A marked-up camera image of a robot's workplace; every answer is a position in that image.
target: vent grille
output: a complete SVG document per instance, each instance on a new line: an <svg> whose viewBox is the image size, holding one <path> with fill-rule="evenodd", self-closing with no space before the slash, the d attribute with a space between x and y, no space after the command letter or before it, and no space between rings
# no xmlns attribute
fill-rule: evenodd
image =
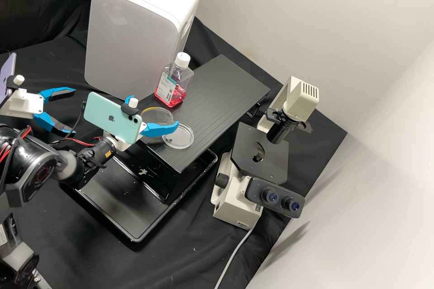
<svg viewBox="0 0 434 289"><path fill-rule="evenodd" d="M303 92L318 99L318 88L303 82Z"/></svg>

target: white knob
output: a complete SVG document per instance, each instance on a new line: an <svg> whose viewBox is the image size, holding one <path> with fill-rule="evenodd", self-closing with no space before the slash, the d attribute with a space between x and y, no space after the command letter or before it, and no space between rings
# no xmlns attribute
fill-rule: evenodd
<svg viewBox="0 0 434 289"><path fill-rule="evenodd" d="M22 75L16 75L14 78L14 84L20 86L24 82L24 77Z"/></svg>
<svg viewBox="0 0 434 289"><path fill-rule="evenodd" d="M136 108L138 103L139 103L139 100L135 97L132 97L132 98L130 98L130 100L128 102L128 106L131 108Z"/></svg>

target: microscope focus knob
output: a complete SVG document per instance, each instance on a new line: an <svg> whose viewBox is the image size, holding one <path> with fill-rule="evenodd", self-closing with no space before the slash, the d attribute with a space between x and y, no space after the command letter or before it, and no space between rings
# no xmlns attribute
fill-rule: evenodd
<svg viewBox="0 0 434 289"><path fill-rule="evenodd" d="M226 188L228 182L229 182L229 176L227 176L226 174L223 174L223 173L217 174L215 184L218 187L224 189L224 188Z"/></svg>

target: inverted microscope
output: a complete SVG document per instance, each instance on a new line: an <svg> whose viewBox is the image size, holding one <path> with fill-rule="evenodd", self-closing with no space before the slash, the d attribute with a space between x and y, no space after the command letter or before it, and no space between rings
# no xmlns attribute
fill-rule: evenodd
<svg viewBox="0 0 434 289"><path fill-rule="evenodd" d="M319 102L319 90L290 77L261 117L256 128L238 125L230 152L224 153L211 195L213 216L249 230L263 208L298 218L304 197L281 184L288 178L289 143L296 129L312 132L307 121Z"/></svg>

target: black cable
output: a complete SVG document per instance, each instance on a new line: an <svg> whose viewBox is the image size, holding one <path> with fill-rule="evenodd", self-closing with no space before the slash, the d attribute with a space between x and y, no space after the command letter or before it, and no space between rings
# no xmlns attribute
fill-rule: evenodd
<svg viewBox="0 0 434 289"><path fill-rule="evenodd" d="M77 121L75 122L71 131L69 131L69 133L65 136L65 138L68 138L71 135L71 133L75 130L75 128L77 127L78 123L80 122L81 116L83 115L83 111L85 110L85 107L86 107L86 102L82 102L81 106L80 106L80 114L78 115Z"/></svg>
<svg viewBox="0 0 434 289"><path fill-rule="evenodd" d="M91 162L91 163L95 164L95 166L93 166L93 167L91 168L91 170L92 170L93 168L95 168L95 167L99 167L99 168L102 168L102 169L107 168L106 165L101 164L99 161L95 160L93 157L81 156L81 158L83 158L83 159L86 160L87 162Z"/></svg>
<svg viewBox="0 0 434 289"><path fill-rule="evenodd" d="M63 141L67 141L67 140L74 141L75 143L78 143L79 145L82 145L82 146L85 146L85 147L93 147L93 146L95 146L95 144L93 144L93 143L77 140L77 139L74 139L74 138L62 138L62 139L59 139L59 140L56 140L56 141L52 141L52 142L50 142L48 144L50 146L53 146L53 145L57 145L57 144L59 144L59 143L61 143Z"/></svg>

